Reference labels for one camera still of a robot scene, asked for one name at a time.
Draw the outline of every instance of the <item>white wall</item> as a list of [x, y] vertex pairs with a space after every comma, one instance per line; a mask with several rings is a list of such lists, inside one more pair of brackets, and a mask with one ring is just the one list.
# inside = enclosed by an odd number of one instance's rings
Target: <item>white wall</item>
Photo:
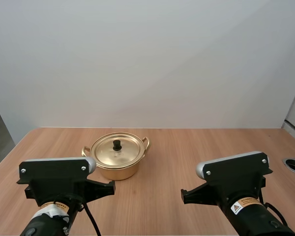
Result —
[[40, 126], [281, 127], [295, 0], [0, 0], [0, 114]]

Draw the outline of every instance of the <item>pot handle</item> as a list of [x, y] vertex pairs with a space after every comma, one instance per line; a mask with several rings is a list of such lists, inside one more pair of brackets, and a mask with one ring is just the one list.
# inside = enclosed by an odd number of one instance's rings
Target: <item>pot handle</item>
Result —
[[149, 139], [148, 139], [148, 137], [144, 137], [144, 138], [142, 138], [142, 141], [143, 141], [143, 143], [145, 142], [145, 141], [147, 141], [147, 145], [145, 146], [145, 152], [147, 152], [148, 150], [149, 150], [149, 147], [151, 146], [151, 143], [149, 142]]
[[88, 151], [88, 152], [90, 152], [90, 149], [89, 149], [89, 147], [87, 147], [87, 146], [84, 146], [83, 148], [82, 148], [82, 156], [87, 156], [86, 154], [85, 154], [85, 151]]

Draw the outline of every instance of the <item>black lid knob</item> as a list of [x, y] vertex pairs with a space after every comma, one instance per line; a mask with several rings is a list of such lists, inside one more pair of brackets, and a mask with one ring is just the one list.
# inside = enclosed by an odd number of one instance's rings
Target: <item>black lid knob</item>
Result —
[[114, 144], [113, 150], [119, 151], [122, 149], [122, 146], [120, 145], [120, 140], [114, 140], [113, 144]]

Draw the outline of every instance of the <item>black cable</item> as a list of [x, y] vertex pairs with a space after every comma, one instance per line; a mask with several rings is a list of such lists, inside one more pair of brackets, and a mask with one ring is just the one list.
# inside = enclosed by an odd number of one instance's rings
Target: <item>black cable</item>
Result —
[[273, 210], [274, 212], [275, 212], [275, 214], [277, 214], [277, 216], [280, 218], [280, 220], [282, 221], [282, 224], [284, 225], [284, 226], [287, 226], [287, 222], [286, 222], [286, 220], [284, 219], [284, 217], [283, 217], [283, 215], [279, 212], [279, 210], [278, 209], [276, 209], [273, 205], [271, 205], [270, 203], [265, 203], [264, 204], [264, 206], [266, 207], [266, 208], [270, 208], [271, 210]]
[[280, 218], [280, 220], [282, 221], [282, 224], [283, 224], [284, 226], [286, 226], [286, 227], [288, 226], [286, 220], [284, 219], [283, 215], [279, 212], [278, 209], [276, 209], [276, 208], [275, 208], [273, 205], [271, 205], [270, 203], [265, 203], [265, 204], [264, 204], [264, 198], [263, 198], [263, 196], [262, 196], [261, 189], [260, 189], [260, 193], [259, 193], [259, 201], [260, 201], [260, 203], [261, 203], [262, 205], [264, 205], [264, 207], [265, 207], [266, 209], [269, 207], [271, 210], [273, 210], [274, 213]]
[[92, 225], [93, 225], [94, 228], [95, 228], [95, 231], [96, 231], [96, 233], [97, 233], [97, 236], [102, 236], [102, 234], [100, 233], [99, 228], [98, 228], [98, 226], [97, 226], [97, 223], [96, 223], [94, 217], [92, 216], [92, 213], [90, 212], [89, 207], [88, 207], [88, 205], [87, 205], [87, 202], [86, 202], [86, 200], [85, 200], [84, 198], [82, 198], [82, 197], [80, 197], [79, 195], [76, 195], [76, 194], [71, 194], [71, 193], [61, 193], [61, 194], [59, 194], [59, 195], [57, 195], [57, 196], [55, 197], [55, 199], [54, 199], [54, 204], [56, 203], [57, 198], [58, 198], [59, 196], [63, 196], [63, 197], [67, 197], [67, 198], [72, 198], [72, 199], [75, 199], [75, 200], [81, 202], [81, 204], [83, 205], [83, 207], [84, 207], [84, 209], [85, 209], [85, 212], [87, 213], [87, 215], [88, 215], [90, 221], [92, 222]]

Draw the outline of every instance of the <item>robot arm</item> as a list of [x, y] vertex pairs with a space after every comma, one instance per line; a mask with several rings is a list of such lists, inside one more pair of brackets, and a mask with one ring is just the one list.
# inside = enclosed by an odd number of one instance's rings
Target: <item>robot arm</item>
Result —
[[21, 236], [67, 236], [77, 213], [83, 209], [100, 235], [87, 203], [113, 195], [115, 182], [105, 184], [87, 179], [95, 168], [95, 160], [90, 157], [30, 159], [22, 162], [17, 183], [28, 184], [26, 197], [35, 199], [41, 209]]

